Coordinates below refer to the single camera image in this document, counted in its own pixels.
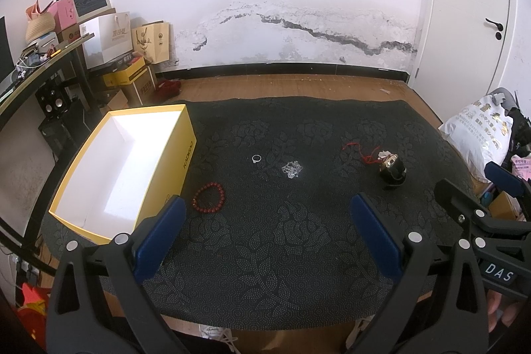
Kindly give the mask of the person's right hand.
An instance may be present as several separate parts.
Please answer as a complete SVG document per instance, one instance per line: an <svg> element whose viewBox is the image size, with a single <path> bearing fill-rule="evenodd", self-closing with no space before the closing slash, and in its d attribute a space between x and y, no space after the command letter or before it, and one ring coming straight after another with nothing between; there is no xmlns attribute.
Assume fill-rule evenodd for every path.
<svg viewBox="0 0 531 354"><path fill-rule="evenodd" d="M487 292L489 332L493 332L499 324L510 327L523 304L523 302L513 302L497 291L489 290Z"/></svg>

